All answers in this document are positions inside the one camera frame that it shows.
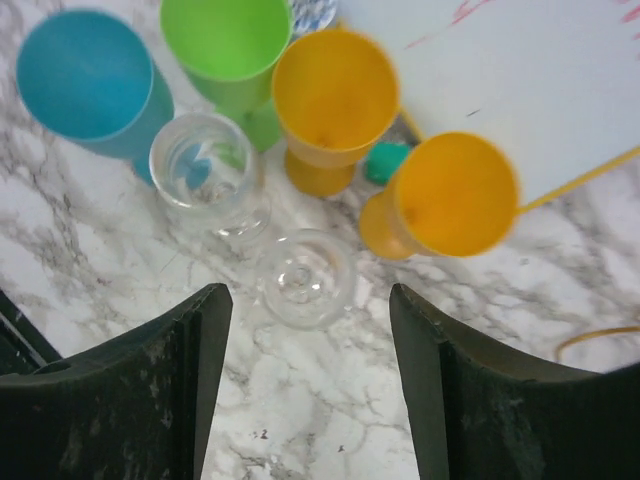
clear glass object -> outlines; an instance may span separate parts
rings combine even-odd
[[[168,212],[197,233],[246,246],[262,307],[291,328],[325,328],[350,305],[356,266],[349,246],[311,229],[284,233],[270,222],[261,157],[233,121],[189,113],[169,122],[151,147],[150,170]]]

green bottle cap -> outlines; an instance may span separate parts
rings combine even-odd
[[[376,185],[386,185],[410,151],[409,145],[386,142],[376,144],[365,161],[366,179]]]

marble countertop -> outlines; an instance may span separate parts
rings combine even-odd
[[[570,336],[640,323],[639,160],[523,215],[486,255],[394,264],[358,238],[358,212],[376,188],[358,175],[335,198],[305,197],[283,173],[283,144],[265,155],[267,189],[295,226],[332,232],[353,247],[355,307],[327,332],[253,321],[251,289],[227,245],[184,239],[126,164],[55,138],[27,114],[15,88],[16,52],[62,3],[103,2],[0,0],[0,288],[68,356],[207,283],[228,284],[234,319],[203,478],[418,478],[388,318],[395,282],[543,358]],[[208,111],[161,38],[157,3],[119,0],[109,8],[150,47],[178,112]],[[572,347],[563,361],[616,368],[640,360],[639,337]]]

white board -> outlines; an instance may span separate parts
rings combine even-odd
[[[399,71],[423,136],[509,155],[522,202],[640,145],[640,0],[343,0]]]

orange cup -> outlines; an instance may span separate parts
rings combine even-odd
[[[360,235],[376,255],[467,257],[505,238],[517,216],[519,185],[505,155],[468,133],[418,145],[386,189],[360,214]]]
[[[287,175],[317,197],[349,185],[355,164],[393,123],[400,100],[387,55],[346,30],[293,42],[275,68],[272,94],[289,147]]]

